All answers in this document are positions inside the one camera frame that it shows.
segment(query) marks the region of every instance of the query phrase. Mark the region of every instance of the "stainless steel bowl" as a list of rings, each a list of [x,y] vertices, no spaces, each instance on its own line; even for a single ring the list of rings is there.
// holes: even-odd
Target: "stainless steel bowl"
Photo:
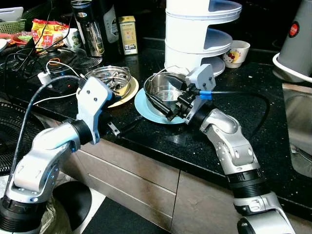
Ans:
[[[180,80],[185,80],[185,75],[173,72],[163,72],[158,75],[149,77],[144,82],[144,91],[147,97],[150,95],[156,96],[162,103],[174,110],[177,98],[182,94],[182,92],[173,86],[170,76],[179,78]]]
[[[86,78],[99,78],[119,96],[124,97],[130,91],[131,74],[128,67],[99,67],[88,72],[85,76]]]

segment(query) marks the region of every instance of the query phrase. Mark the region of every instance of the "black floor mat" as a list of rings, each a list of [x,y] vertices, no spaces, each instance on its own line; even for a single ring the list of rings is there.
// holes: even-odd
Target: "black floor mat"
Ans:
[[[105,198],[83,234],[169,234],[124,206]]]

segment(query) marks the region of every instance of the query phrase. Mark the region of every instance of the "stainless steel sink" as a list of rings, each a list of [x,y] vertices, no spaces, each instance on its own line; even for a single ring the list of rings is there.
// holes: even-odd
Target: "stainless steel sink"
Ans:
[[[312,88],[283,84],[292,166],[312,177]]]

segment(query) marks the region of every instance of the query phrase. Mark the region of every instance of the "white floor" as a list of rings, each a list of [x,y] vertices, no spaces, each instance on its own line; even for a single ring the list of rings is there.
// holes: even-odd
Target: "white floor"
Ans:
[[[5,186],[6,186],[8,178],[9,178],[8,175],[0,176],[0,197],[3,197],[3,195],[4,195]],[[59,186],[63,183],[69,182],[69,181],[75,181],[75,179],[73,179],[70,176],[60,172],[58,179],[57,179],[57,182],[56,182],[56,186]],[[73,231],[73,234],[81,234],[84,231],[84,229],[87,227],[87,225],[91,221],[92,217],[98,211],[98,208],[100,207],[100,205],[102,204],[102,202],[105,199],[105,195],[100,194],[96,190],[90,188],[90,191],[91,191],[91,195],[92,195],[92,204],[91,204],[90,211],[89,211],[86,219],[84,220],[84,222],[78,228],[76,228]]]

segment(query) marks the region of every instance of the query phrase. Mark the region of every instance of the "black countertop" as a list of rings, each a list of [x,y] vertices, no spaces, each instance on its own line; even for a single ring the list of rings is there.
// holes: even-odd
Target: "black countertop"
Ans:
[[[141,88],[145,79],[162,69],[163,64],[164,51],[144,49],[139,55],[127,56],[114,65],[130,67]],[[272,74],[272,68],[269,64],[248,61],[238,69],[226,69],[216,78],[215,91],[247,90],[261,93],[269,99],[267,120],[253,138],[250,139],[251,133],[259,124],[266,107],[262,99],[244,95],[215,96],[214,105],[240,122],[243,134],[250,140],[269,185],[278,195],[285,211],[312,220],[312,179],[297,173],[292,167],[282,81]],[[37,88],[13,76],[7,82],[7,92],[13,96],[13,102],[22,106],[27,104]],[[0,92],[5,97],[3,85]],[[40,99],[50,95],[47,91]],[[63,121],[75,118],[77,100],[75,97],[49,100],[40,103],[34,110]],[[134,98],[108,111],[114,117],[113,123],[120,129],[139,116]],[[142,119],[120,139],[111,133],[103,138],[207,181],[228,186],[213,145],[191,126],[163,125]]]

